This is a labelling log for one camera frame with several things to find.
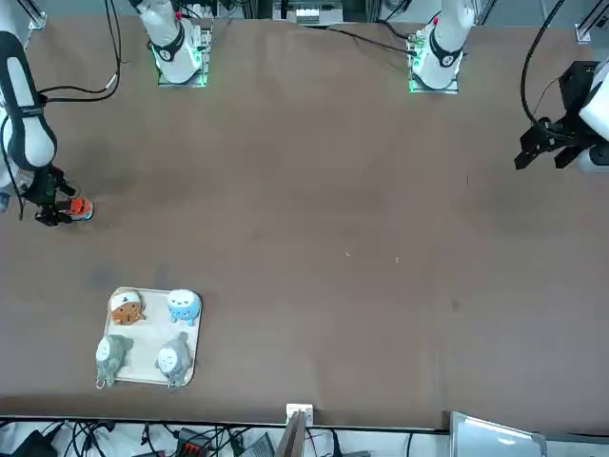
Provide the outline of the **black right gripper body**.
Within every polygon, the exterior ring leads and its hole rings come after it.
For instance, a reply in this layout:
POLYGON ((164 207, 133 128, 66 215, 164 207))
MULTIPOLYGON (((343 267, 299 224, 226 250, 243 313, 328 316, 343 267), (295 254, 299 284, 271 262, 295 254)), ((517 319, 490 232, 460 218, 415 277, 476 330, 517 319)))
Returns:
POLYGON ((65 173, 55 166, 47 166, 34 172, 26 191, 26 200, 36 206, 53 205, 58 192, 66 193, 65 173))

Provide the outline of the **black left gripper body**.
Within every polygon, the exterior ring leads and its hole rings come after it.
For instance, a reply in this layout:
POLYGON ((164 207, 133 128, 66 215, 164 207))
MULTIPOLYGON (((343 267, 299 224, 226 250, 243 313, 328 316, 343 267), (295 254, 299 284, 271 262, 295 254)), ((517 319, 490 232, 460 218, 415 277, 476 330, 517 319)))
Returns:
POLYGON ((586 102, 598 61, 575 61, 560 77, 560 94, 565 113, 560 119, 561 132, 570 136, 570 144, 586 143, 596 133, 580 118, 586 102))

